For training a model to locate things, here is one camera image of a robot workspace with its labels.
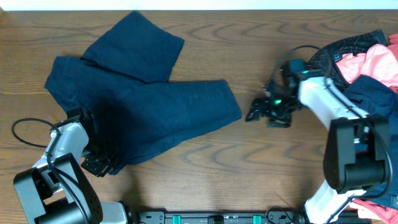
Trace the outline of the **black patterned garment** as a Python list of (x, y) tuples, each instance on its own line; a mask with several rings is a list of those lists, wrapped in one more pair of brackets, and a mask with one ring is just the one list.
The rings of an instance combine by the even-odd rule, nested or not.
[(344, 91), (349, 83), (343, 78), (337, 63), (343, 59), (343, 54), (366, 53), (373, 45), (386, 46), (387, 41), (382, 30), (375, 30), (361, 35), (348, 37), (324, 46), (307, 62), (308, 68), (328, 70), (337, 89)]

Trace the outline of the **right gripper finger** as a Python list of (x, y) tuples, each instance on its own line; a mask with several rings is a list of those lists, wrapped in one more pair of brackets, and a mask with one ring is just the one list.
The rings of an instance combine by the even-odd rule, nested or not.
[(283, 116), (281, 118), (269, 117), (267, 122), (268, 128), (289, 128), (292, 123), (291, 116)]
[(259, 121), (260, 117), (265, 117), (268, 112), (267, 98), (253, 99), (250, 109), (245, 117), (245, 122)]

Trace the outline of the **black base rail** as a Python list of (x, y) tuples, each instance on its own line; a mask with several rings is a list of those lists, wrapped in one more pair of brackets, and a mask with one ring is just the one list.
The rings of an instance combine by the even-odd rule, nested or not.
[(139, 212), (137, 222), (143, 224), (310, 224), (302, 212), (270, 209), (263, 213), (177, 213)]

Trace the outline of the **dark blue denim garment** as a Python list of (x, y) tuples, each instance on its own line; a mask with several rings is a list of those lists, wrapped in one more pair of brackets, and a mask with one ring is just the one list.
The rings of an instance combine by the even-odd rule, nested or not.
[(381, 82), (361, 75), (343, 92), (358, 108), (371, 115), (388, 119), (391, 134), (391, 160), (394, 169), (392, 186), (388, 193), (373, 202), (389, 208), (397, 208), (397, 93)]

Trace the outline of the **pink coral garment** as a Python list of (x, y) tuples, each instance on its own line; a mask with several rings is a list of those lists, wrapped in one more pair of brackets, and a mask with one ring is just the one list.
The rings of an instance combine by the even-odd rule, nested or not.
[(386, 46), (373, 45), (366, 53), (343, 54), (337, 67), (343, 78), (352, 84), (360, 75), (369, 76), (397, 93), (397, 58)]

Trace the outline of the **navy blue shorts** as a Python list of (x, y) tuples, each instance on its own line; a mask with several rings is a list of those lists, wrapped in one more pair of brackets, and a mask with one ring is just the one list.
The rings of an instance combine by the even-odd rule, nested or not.
[(56, 57), (45, 88), (63, 110), (89, 111), (118, 148), (119, 172), (241, 119), (225, 80), (169, 80), (183, 45), (135, 11), (81, 57)]

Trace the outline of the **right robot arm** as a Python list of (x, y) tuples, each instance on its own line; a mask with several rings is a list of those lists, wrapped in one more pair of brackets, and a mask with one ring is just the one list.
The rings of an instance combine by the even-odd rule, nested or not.
[[(325, 180), (291, 223), (340, 222), (339, 215), (355, 199), (379, 198), (392, 185), (393, 165), (386, 118), (372, 116), (350, 102), (323, 70), (310, 70), (302, 59), (277, 66), (282, 84), (270, 80), (266, 95), (252, 101), (246, 121), (268, 119), (271, 128), (288, 128), (292, 113), (308, 108), (328, 130), (323, 173)], [(385, 188), (371, 195), (379, 185)]]

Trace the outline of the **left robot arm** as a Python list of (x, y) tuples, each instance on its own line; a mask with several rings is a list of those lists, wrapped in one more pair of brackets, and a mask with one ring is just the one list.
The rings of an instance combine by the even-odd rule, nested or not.
[(51, 140), (32, 168), (13, 180), (29, 223), (133, 223), (122, 202), (102, 202), (85, 171), (104, 177), (115, 169), (118, 148), (97, 137), (92, 115), (77, 107), (50, 125)]

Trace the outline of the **red coral garment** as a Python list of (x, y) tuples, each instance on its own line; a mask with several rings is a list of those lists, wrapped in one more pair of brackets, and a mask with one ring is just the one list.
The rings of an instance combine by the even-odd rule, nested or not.
[(396, 60), (398, 60), (398, 34), (392, 34), (388, 38), (389, 45), (387, 48), (392, 52)]

